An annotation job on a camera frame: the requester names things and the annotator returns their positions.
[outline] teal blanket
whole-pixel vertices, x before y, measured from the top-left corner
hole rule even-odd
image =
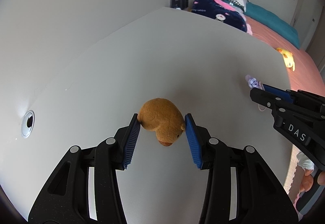
[[[275,31],[293,44],[297,49],[300,48],[298,32],[296,29],[280,19],[276,14],[251,2],[246,4],[246,12],[244,14],[269,27],[271,30]]]

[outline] ribbed blue pad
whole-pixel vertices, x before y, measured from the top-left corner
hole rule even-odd
[[[198,142],[198,139],[196,138],[193,125],[187,115],[185,116],[185,126],[186,126],[185,133],[186,133],[188,144],[190,146],[193,162],[196,164],[196,166],[199,169],[201,169],[203,164],[201,158],[201,146]]]
[[[140,132],[140,123],[137,120],[135,120],[135,122],[133,123],[132,129],[130,131],[130,135],[129,135],[129,137],[126,141],[126,144],[124,146],[123,165],[124,165],[125,169],[131,163],[135,145],[138,140],[139,132]]]
[[[281,89],[274,88],[274,87],[268,86],[266,84],[263,84],[263,86],[264,86],[264,89],[266,92],[269,92],[269,93],[272,93],[278,97],[281,97],[283,100],[285,100],[291,104],[294,102],[294,100],[291,98],[290,94],[287,91],[283,91]]]

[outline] white door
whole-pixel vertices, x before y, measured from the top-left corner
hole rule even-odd
[[[303,0],[294,28],[298,31],[300,49],[306,50],[320,20],[325,0]]]

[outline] yellow plush toy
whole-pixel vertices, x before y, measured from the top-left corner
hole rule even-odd
[[[287,50],[282,49],[282,48],[277,48],[277,51],[282,54],[285,66],[287,68],[292,67],[292,71],[294,71],[295,70],[295,62],[294,62],[294,57],[292,55],[292,52],[287,51]]]
[[[155,131],[163,146],[173,144],[185,130],[181,112],[164,98],[155,98],[144,103],[139,111],[138,121],[146,130]]]

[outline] brown plush toy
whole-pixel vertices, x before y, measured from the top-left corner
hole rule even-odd
[[[146,130],[155,131],[163,146],[173,144],[185,130],[181,112],[164,98],[155,98],[144,103],[139,111],[138,121]]]

